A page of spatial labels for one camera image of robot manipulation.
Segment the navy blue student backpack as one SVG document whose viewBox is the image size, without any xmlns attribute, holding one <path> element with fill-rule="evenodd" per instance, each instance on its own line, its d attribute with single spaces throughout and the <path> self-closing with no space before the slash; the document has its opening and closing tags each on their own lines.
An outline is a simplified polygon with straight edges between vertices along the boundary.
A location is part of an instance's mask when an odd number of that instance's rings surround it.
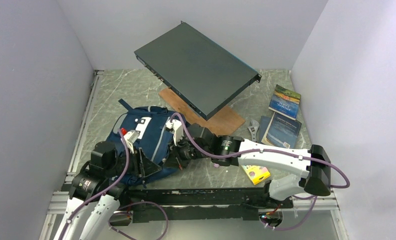
<svg viewBox="0 0 396 240">
<path fill-rule="evenodd" d="M 169 156 L 169 143 L 173 140 L 173 134 L 166 130 L 165 124 L 175 112 L 160 106 L 133 108 L 122 98 L 118 102 L 127 112 L 118 117 L 106 140 L 113 142 L 117 152 L 123 154 L 125 148 L 118 130 L 137 130 L 141 120 L 145 119 L 145 127 L 139 129 L 140 136 L 133 145 L 137 149 L 141 148 L 147 159 L 162 166 L 163 159 Z"/>
</svg>

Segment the Animal Farm book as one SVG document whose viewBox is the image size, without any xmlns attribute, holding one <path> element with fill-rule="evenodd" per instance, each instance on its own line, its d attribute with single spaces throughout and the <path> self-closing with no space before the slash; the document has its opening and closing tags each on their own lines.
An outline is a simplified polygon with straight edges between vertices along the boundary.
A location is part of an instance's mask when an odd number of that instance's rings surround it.
<svg viewBox="0 0 396 240">
<path fill-rule="evenodd" d="M 301 94 L 276 85 L 268 108 L 287 118 L 296 120 L 301 102 Z"/>
</svg>

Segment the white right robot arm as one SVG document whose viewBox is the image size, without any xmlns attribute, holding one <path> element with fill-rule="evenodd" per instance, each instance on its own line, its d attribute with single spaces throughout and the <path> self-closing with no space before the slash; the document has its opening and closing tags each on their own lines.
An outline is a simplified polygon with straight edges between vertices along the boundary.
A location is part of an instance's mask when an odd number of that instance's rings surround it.
<svg viewBox="0 0 396 240">
<path fill-rule="evenodd" d="M 268 170 L 280 170 L 288 175 L 270 181 L 261 194 L 262 203 L 275 207 L 280 201 L 297 194 L 309 194 L 326 197 L 331 194 L 332 164 L 324 155 L 318 155 L 314 149 L 287 149 L 263 145 L 236 136 L 215 136 L 211 134 L 214 152 L 198 144 L 191 132 L 178 120 L 166 123 L 173 133 L 176 147 L 186 141 L 192 148 L 187 151 L 189 157 L 211 158 L 221 166 L 258 166 Z"/>
</svg>

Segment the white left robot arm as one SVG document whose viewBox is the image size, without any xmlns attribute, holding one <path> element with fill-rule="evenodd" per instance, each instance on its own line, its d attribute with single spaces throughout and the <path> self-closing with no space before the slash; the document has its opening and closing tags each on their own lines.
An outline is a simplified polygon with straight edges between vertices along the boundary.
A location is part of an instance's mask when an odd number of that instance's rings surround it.
<svg viewBox="0 0 396 240">
<path fill-rule="evenodd" d="M 147 150 L 136 144 L 101 141 L 90 159 L 74 177 L 68 191 L 63 219 L 56 240 L 94 240 L 104 223 L 116 210 L 130 203 L 129 188 L 164 176 L 163 163 L 168 153 Z"/>
</svg>

